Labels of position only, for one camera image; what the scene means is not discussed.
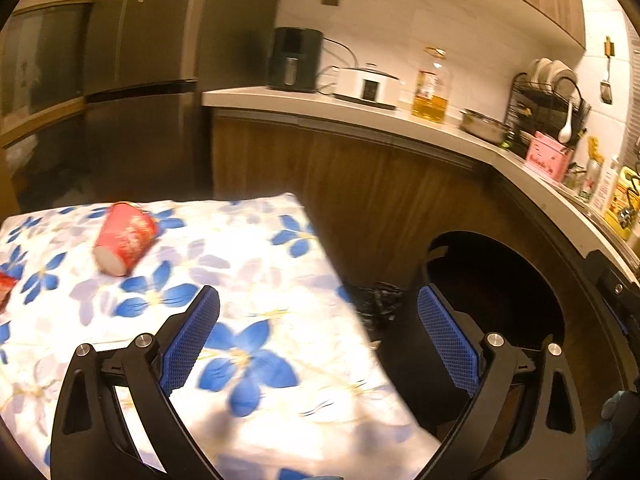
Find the yellow oil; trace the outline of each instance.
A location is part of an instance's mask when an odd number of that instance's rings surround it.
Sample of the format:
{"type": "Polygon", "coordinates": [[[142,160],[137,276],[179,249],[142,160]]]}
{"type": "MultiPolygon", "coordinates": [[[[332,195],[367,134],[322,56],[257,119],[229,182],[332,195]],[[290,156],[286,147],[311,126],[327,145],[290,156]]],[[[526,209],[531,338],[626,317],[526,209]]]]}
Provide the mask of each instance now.
{"type": "Polygon", "coordinates": [[[433,96],[431,98],[420,94],[414,96],[414,107],[412,114],[421,119],[427,119],[435,123],[444,120],[444,112],[447,109],[448,101],[442,97],[433,96]]]}

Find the metal screw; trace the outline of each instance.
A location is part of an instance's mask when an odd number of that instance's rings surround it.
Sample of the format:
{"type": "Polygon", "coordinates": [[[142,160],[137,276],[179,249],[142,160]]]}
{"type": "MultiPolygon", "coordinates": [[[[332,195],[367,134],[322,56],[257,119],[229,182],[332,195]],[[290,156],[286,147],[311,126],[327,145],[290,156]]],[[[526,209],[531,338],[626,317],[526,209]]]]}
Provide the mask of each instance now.
{"type": "Polygon", "coordinates": [[[549,343],[549,346],[547,348],[551,355],[557,356],[562,353],[562,349],[560,348],[560,345],[557,345],[556,343],[549,343]]]}
{"type": "Polygon", "coordinates": [[[486,337],[486,340],[491,346],[502,346],[504,345],[504,338],[495,332],[492,332],[486,337]]]}
{"type": "Polygon", "coordinates": [[[91,350],[91,345],[89,343],[82,343],[76,348],[76,355],[83,357],[89,353],[89,350],[91,350]]]}
{"type": "Polygon", "coordinates": [[[149,334],[140,334],[136,338],[136,346],[138,348],[146,348],[154,339],[149,334]]]}

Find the paper cup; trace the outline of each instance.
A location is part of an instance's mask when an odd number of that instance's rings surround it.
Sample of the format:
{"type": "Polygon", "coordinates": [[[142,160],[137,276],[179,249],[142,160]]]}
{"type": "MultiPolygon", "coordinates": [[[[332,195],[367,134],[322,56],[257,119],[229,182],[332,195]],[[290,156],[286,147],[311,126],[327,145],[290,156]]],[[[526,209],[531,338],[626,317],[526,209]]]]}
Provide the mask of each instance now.
{"type": "Polygon", "coordinates": [[[128,202],[111,206],[98,239],[94,258],[111,276],[127,274],[153,243],[158,226],[147,213],[128,202]]]}
{"type": "Polygon", "coordinates": [[[18,280],[0,272],[0,314],[6,309],[6,304],[9,303],[11,291],[16,283],[18,280]]]}

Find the pink box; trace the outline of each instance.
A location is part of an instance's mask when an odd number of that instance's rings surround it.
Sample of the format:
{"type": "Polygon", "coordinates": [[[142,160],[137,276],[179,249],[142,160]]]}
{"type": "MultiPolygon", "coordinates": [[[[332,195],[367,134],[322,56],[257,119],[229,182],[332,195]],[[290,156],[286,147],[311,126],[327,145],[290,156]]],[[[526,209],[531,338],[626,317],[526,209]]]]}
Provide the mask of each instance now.
{"type": "Polygon", "coordinates": [[[536,137],[531,141],[527,151],[524,165],[545,178],[562,182],[574,155],[573,150],[563,153],[565,149],[566,146],[557,140],[536,132],[536,137]]]}

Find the metal bowl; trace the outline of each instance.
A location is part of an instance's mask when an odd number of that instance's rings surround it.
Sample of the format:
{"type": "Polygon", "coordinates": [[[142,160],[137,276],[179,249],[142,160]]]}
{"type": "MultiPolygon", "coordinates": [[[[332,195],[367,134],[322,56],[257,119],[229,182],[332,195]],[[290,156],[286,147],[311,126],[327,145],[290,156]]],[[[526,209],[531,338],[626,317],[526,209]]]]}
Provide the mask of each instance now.
{"type": "Polygon", "coordinates": [[[509,133],[506,124],[473,110],[462,110],[460,129],[492,144],[504,142],[509,133]]]}

